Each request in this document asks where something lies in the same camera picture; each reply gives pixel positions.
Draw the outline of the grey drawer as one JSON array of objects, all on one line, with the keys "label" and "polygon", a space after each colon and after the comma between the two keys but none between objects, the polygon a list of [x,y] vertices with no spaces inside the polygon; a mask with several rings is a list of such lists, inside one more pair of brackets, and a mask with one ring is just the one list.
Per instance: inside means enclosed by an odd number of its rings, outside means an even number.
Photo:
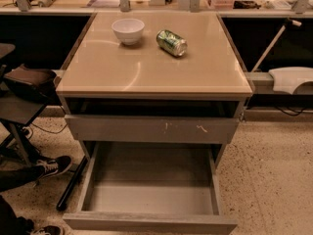
[{"label": "grey drawer", "polygon": [[90,159],[76,230],[229,235],[237,221],[221,211],[210,147],[100,142]]},{"label": "grey drawer", "polygon": [[66,115],[80,141],[227,144],[239,124],[236,117],[155,117]]}]

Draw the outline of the grey top drawer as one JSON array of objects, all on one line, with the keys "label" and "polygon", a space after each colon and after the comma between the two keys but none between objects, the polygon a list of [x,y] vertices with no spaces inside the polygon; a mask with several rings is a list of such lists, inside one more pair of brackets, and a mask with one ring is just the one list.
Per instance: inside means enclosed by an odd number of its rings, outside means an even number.
[{"label": "grey top drawer", "polygon": [[80,141],[227,144],[239,124],[236,117],[155,117],[66,115]]}]

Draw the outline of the grey drawer cabinet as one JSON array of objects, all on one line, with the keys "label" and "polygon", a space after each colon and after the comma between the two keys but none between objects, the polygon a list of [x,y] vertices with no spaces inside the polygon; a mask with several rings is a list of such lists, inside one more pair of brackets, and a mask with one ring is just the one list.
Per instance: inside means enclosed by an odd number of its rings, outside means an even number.
[{"label": "grey drawer cabinet", "polygon": [[[211,12],[134,11],[146,25],[136,45],[112,32],[122,13],[97,14],[57,88],[66,115],[238,118],[252,94],[220,18]],[[187,41],[174,57],[157,44],[168,29]],[[102,141],[80,141],[86,156]],[[219,161],[227,144],[210,147]]]}]

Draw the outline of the green soda can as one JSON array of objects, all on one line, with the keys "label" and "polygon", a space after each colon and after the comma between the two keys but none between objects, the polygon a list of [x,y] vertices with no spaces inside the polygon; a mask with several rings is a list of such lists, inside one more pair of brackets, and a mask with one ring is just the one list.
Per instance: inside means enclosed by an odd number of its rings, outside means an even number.
[{"label": "green soda can", "polygon": [[156,35],[156,43],[174,57],[182,57],[188,47],[184,38],[168,29],[163,29]]}]

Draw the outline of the white ceramic bowl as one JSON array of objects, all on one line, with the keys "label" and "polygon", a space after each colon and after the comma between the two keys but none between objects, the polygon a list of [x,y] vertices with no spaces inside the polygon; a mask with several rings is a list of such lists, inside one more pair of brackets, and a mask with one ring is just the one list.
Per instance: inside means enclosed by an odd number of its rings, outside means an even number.
[{"label": "white ceramic bowl", "polygon": [[138,19],[121,19],[112,23],[112,31],[116,38],[125,45],[137,43],[145,28],[145,24]]}]

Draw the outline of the black floor pole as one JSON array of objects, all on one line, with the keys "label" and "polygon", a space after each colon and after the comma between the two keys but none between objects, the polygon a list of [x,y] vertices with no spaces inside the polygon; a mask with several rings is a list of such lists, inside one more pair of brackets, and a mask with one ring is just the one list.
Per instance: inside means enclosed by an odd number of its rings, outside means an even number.
[{"label": "black floor pole", "polygon": [[67,184],[67,187],[66,187],[63,195],[61,196],[61,198],[59,199],[59,201],[56,205],[56,210],[58,212],[62,212],[67,208],[67,201],[68,201],[69,197],[71,196],[71,193],[72,193],[75,185],[77,184],[77,182],[81,178],[82,172],[83,172],[84,168],[86,167],[87,162],[88,162],[87,158],[83,157],[79,164],[74,164],[70,168],[69,171],[72,173],[72,176],[71,176],[69,183]]}]

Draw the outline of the black white sneaker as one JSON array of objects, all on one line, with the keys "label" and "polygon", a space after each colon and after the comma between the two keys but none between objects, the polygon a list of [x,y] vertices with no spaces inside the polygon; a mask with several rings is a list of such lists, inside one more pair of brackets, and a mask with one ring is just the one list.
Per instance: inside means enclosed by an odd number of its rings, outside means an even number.
[{"label": "black white sneaker", "polygon": [[60,156],[55,159],[38,160],[36,165],[44,168],[44,172],[39,176],[43,179],[67,172],[72,166],[72,159],[70,156]]},{"label": "black white sneaker", "polygon": [[48,225],[31,231],[29,235],[64,235],[64,229],[60,226]]}]

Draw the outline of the dark brown bag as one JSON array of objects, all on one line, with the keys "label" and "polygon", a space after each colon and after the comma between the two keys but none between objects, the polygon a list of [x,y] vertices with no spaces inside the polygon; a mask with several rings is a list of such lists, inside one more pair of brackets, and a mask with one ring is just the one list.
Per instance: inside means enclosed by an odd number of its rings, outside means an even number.
[{"label": "dark brown bag", "polygon": [[20,65],[4,75],[4,82],[16,96],[29,102],[44,103],[57,97],[56,77],[52,70],[28,69]]}]

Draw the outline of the white curved shell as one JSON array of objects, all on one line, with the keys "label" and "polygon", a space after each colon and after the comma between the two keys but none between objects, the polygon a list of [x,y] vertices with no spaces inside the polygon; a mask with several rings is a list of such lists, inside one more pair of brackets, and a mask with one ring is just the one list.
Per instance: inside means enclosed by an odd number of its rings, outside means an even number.
[{"label": "white curved shell", "polygon": [[273,78],[273,90],[293,94],[306,82],[313,82],[313,69],[306,67],[285,67],[269,70]]}]

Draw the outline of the dark grey chair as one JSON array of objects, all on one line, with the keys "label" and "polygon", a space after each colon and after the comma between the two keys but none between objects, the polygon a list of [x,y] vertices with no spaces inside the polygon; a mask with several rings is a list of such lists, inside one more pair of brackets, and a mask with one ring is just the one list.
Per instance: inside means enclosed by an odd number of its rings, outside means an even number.
[{"label": "dark grey chair", "polygon": [[8,72],[3,60],[15,50],[13,44],[2,43],[1,49],[1,95],[0,121],[8,130],[9,136],[1,143],[1,154],[8,159],[20,161],[27,166],[34,165],[43,156],[29,142],[23,129],[29,126],[44,110],[48,101],[36,103],[16,96],[5,84],[4,75]]}]

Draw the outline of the white rod with tip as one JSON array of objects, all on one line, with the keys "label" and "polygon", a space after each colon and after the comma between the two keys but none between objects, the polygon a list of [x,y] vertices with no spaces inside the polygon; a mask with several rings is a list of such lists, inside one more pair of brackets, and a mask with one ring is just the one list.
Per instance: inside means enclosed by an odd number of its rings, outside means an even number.
[{"label": "white rod with tip", "polygon": [[258,59],[258,61],[256,62],[256,64],[254,65],[254,67],[252,68],[252,72],[257,71],[257,69],[259,68],[259,66],[261,65],[261,63],[263,62],[263,60],[266,58],[266,56],[268,55],[268,53],[270,52],[270,50],[274,47],[274,45],[276,44],[276,42],[279,40],[279,38],[282,36],[282,34],[284,33],[284,31],[286,30],[286,28],[289,25],[295,25],[296,27],[301,27],[302,22],[297,21],[297,20],[293,20],[290,18],[285,19],[284,23],[282,24],[281,28],[279,29],[279,31],[277,32],[277,34],[274,36],[274,38],[272,39],[272,41],[270,42],[270,44],[266,47],[265,51],[263,52],[263,54],[260,56],[260,58]]}]

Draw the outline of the dark trouser leg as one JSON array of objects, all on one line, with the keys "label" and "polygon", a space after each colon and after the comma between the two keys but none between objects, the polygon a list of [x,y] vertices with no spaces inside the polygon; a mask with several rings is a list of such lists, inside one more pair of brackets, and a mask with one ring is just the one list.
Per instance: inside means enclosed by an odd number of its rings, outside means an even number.
[{"label": "dark trouser leg", "polygon": [[29,182],[35,181],[43,173],[45,169],[42,165],[25,167],[17,170],[1,170],[0,171],[0,192],[14,189]]}]

